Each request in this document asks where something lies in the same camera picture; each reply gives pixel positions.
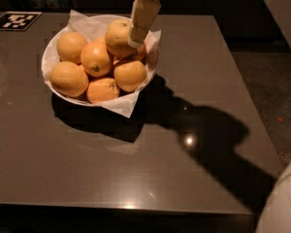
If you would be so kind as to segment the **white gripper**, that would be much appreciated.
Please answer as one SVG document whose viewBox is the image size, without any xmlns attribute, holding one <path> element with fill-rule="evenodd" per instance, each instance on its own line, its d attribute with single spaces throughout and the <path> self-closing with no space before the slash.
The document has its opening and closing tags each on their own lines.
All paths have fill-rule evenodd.
<svg viewBox="0 0 291 233">
<path fill-rule="evenodd" d="M 159 0 L 134 0 L 128 36 L 130 47 L 138 49 L 144 43 L 160 9 Z"/>
</svg>

